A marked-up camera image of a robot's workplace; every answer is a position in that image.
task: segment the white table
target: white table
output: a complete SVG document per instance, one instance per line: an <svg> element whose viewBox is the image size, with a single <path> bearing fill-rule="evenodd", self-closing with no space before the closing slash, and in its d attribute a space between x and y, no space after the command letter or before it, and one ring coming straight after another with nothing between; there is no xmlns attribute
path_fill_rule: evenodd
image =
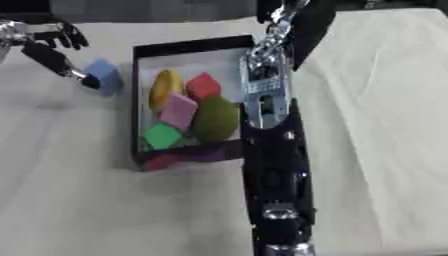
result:
<svg viewBox="0 0 448 256"><path fill-rule="evenodd" d="M254 19L82 24L121 65L132 46L237 34ZM295 74L320 255L448 253L448 21L435 10L342 13ZM0 255L251 255L241 161L135 173L126 97L104 99L17 50L0 67Z"/></svg>

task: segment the purple object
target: purple object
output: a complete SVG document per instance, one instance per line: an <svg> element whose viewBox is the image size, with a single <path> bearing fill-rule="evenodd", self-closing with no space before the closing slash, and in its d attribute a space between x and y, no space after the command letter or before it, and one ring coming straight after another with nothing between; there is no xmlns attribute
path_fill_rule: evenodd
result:
<svg viewBox="0 0 448 256"><path fill-rule="evenodd" d="M97 59L85 69L85 72L100 82L99 91L103 96L110 96L121 87L121 78L117 68L105 59Z"/></svg>
<svg viewBox="0 0 448 256"><path fill-rule="evenodd" d="M222 161L224 159L226 159L224 150L217 149L204 154L187 155L184 156L182 160L188 162L208 163Z"/></svg>
<svg viewBox="0 0 448 256"><path fill-rule="evenodd" d="M160 120L181 131L186 131L197 108L198 104L194 100L172 92L168 95L168 103L162 110Z"/></svg>

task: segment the black box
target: black box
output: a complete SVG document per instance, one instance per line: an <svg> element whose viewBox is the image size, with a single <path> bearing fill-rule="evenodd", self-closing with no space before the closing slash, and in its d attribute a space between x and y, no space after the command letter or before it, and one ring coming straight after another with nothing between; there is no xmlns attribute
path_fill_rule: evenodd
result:
<svg viewBox="0 0 448 256"><path fill-rule="evenodd" d="M141 171L162 169L179 161L211 162L241 158L238 131L227 141L164 150L146 149L140 134L152 122L146 95L158 71L174 68L183 77L190 78L201 71L208 72L221 84L223 97L239 104L243 100L239 58L252 46L252 36L235 36L134 47L131 154Z"/></svg>

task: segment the robotic arm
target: robotic arm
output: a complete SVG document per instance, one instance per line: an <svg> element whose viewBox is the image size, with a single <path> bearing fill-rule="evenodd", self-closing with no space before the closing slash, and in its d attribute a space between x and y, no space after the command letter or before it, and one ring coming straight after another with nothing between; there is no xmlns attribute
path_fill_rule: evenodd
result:
<svg viewBox="0 0 448 256"><path fill-rule="evenodd" d="M259 0L267 35L240 60L243 179L254 256L314 256L311 172L291 70L332 23L331 0Z"/></svg>
<svg viewBox="0 0 448 256"><path fill-rule="evenodd" d="M23 46L23 54L57 75L73 77L86 87L98 89L98 79L77 69L63 53L54 49L56 40L62 46L75 50L89 45L75 26L51 14L0 16L0 63L4 61L11 47Z"/></svg>

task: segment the fuzzy green ball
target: fuzzy green ball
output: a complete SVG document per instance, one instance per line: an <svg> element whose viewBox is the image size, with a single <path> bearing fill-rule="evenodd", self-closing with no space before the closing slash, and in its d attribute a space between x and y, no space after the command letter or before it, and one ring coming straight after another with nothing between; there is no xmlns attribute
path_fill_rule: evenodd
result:
<svg viewBox="0 0 448 256"><path fill-rule="evenodd" d="M218 95L199 103L193 123L196 138L202 143L224 141L238 127L238 108Z"/></svg>

